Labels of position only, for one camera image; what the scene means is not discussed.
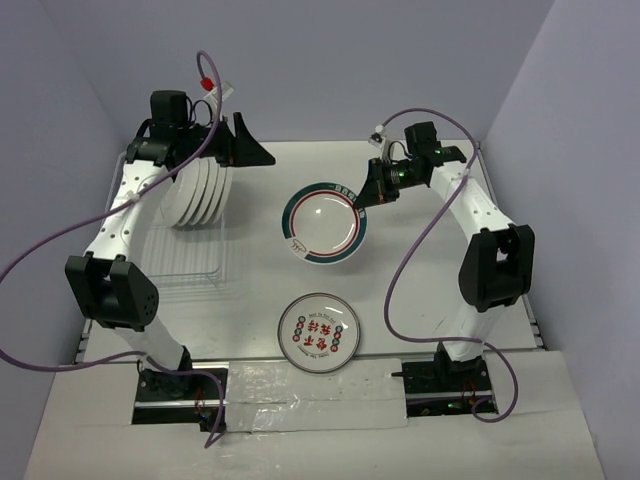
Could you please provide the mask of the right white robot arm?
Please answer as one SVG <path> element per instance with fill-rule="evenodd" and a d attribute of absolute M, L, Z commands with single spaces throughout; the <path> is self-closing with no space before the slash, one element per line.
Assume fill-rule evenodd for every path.
<path fill-rule="evenodd" d="M 404 135 L 405 156 L 394 160 L 385 127 L 376 127 L 370 142 L 380 155 L 368 163 L 355 206 L 392 203 L 401 190 L 426 186 L 443 200 L 465 235 L 467 249 L 458 273 L 464 303 L 450 331 L 437 341 L 448 358 L 434 368 L 436 383 L 455 391 L 469 379 L 466 363 L 482 354 L 497 320 L 530 290 L 535 235 L 495 205 L 472 177 L 471 161 L 459 148 L 443 145 L 433 123 L 411 125 Z"/>

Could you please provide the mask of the orange sunburst plate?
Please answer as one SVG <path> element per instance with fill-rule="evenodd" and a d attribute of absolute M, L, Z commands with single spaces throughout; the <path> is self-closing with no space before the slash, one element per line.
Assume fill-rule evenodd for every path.
<path fill-rule="evenodd" d="M 214 222 L 218 222 L 221 219 L 221 217 L 223 216 L 225 208 L 226 208 L 226 205 L 227 205 L 227 202 L 228 202 L 228 198 L 229 198 L 229 195 L 230 195 L 230 192 L 231 192 L 231 188 L 232 188 L 233 168 L 227 167 L 225 169 L 225 173 L 226 173 L 226 176 L 225 176 L 225 181 L 224 181 L 224 185 L 223 185 L 223 191 L 222 191 L 222 194 L 220 196 L 217 209 L 215 211 L 215 216 L 214 216 L 214 219 L 213 219 Z"/>

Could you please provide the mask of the teal rim plate steam logo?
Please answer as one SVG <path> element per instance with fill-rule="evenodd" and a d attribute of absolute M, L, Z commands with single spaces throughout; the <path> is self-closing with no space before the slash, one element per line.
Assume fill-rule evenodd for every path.
<path fill-rule="evenodd" d="M 213 224 L 218 220 L 218 210 L 225 189 L 227 171 L 226 167 L 219 167 L 214 193 L 204 217 L 205 225 Z"/>

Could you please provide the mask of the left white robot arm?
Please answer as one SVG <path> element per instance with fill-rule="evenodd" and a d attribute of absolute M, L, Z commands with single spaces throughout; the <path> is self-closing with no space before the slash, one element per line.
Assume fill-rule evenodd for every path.
<path fill-rule="evenodd" d="M 195 105 L 179 90 L 150 97 L 151 116 L 127 146 L 120 185 L 94 240 L 71 256 L 65 275 L 82 314 L 114 331 L 144 368 L 162 371 L 160 387 L 173 398 L 188 396 L 196 375 L 188 349 L 158 316 L 159 292 L 141 270 L 143 249 L 156 211 L 169 191 L 181 191 L 188 169 L 200 160 L 221 168 L 267 167 L 275 158 L 248 131 L 241 113 L 226 119 L 228 83 L 210 88 L 203 100 L 206 125 L 196 122 Z"/>

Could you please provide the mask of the red character plate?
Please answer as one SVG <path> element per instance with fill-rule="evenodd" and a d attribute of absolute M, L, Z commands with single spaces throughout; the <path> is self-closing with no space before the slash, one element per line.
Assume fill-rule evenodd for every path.
<path fill-rule="evenodd" d="M 299 370 L 331 373 L 344 367 L 358 351 L 360 321 L 340 297 L 310 293 L 285 308 L 277 338 L 285 358 Z"/>

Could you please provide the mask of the hao shi plate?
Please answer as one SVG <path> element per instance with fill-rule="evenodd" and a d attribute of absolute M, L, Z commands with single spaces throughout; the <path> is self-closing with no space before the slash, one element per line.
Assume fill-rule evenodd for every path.
<path fill-rule="evenodd" d="M 213 198 L 218 189 L 218 177 L 220 176 L 220 166 L 213 157 L 206 158 L 209 164 L 209 176 L 202 199 L 202 205 L 198 210 L 197 225 L 205 223 L 208 218 L 208 212 L 213 203 Z"/>
<path fill-rule="evenodd" d="M 206 188 L 206 184 L 207 184 L 207 180 L 208 180 L 208 176 L 209 176 L 209 164 L 206 161 L 206 158 L 201 158 L 200 159 L 200 174 L 202 179 L 204 180 L 204 187 L 202 188 L 200 195 L 194 198 L 194 203 L 195 203 L 195 209 L 194 212 L 192 213 L 192 215 L 189 217 L 189 220 L 187 222 L 188 225 L 196 225 L 197 222 L 197 217 L 198 217 L 198 210 L 200 208 L 200 206 L 202 205 L 202 199 L 204 196 L 204 192 L 205 192 L 205 188 Z"/>

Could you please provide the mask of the teal red ring plate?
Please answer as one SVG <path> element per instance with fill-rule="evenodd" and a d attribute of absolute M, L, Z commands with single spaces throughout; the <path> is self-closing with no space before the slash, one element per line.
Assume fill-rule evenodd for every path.
<path fill-rule="evenodd" d="M 196 197 L 204 188 L 200 160 L 196 159 L 182 169 L 164 196 L 160 211 L 167 227 L 184 225 L 194 213 Z"/>
<path fill-rule="evenodd" d="M 355 207 L 348 187 L 334 182 L 305 186 L 286 203 L 281 231 L 288 249 L 315 265 L 331 265 L 353 256 L 365 240 L 366 211 Z"/>

